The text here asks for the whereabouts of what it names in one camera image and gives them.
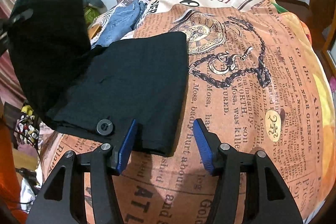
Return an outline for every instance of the pink curtain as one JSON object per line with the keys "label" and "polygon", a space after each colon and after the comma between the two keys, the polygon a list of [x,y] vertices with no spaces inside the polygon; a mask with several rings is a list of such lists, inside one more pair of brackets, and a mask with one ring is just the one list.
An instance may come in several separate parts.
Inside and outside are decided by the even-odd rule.
{"label": "pink curtain", "polygon": [[[8,18],[16,0],[0,0],[0,18]],[[21,108],[25,99],[8,51],[0,57],[0,97],[2,102]]]}

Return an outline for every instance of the blue gripper pad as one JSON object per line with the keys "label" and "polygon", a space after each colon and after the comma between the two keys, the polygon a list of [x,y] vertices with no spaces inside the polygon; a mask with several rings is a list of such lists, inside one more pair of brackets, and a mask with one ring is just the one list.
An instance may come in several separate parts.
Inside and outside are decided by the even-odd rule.
{"label": "blue gripper pad", "polygon": [[131,151],[135,141],[135,135],[137,133],[138,125],[136,120],[133,120],[131,127],[129,128],[127,135],[124,139],[124,142],[118,153],[118,165],[117,171],[119,174],[125,170],[129,157],[131,155]]}
{"label": "blue gripper pad", "polygon": [[204,169],[212,174],[215,169],[212,164],[213,154],[204,136],[204,133],[208,133],[208,130],[206,129],[202,119],[196,119],[194,121],[193,132]]}

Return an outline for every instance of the watch face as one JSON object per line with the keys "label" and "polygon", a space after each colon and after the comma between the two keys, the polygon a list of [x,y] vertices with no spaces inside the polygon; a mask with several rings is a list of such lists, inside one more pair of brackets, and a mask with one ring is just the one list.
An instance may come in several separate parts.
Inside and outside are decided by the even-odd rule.
{"label": "watch face", "polygon": [[213,15],[189,9],[174,23],[177,25],[169,32],[186,34],[189,54],[200,54],[225,42],[223,26]]}

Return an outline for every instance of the orange cloth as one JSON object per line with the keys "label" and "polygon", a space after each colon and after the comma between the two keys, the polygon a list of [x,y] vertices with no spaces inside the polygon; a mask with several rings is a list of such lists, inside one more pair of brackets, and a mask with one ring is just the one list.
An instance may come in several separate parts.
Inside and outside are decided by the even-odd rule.
{"label": "orange cloth", "polygon": [[18,204],[20,185],[14,168],[9,130],[2,120],[0,120],[0,198],[4,200],[12,215],[24,224],[28,214],[17,209],[20,208]]}

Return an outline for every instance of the blue jeans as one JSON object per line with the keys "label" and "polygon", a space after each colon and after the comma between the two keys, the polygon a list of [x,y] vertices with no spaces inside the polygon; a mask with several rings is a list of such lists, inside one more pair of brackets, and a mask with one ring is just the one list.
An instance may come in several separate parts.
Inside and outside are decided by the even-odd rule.
{"label": "blue jeans", "polygon": [[126,7],[117,7],[99,39],[92,44],[91,48],[96,45],[108,47],[112,42],[120,40],[125,34],[134,30],[145,7],[146,4],[139,0],[134,0]]}

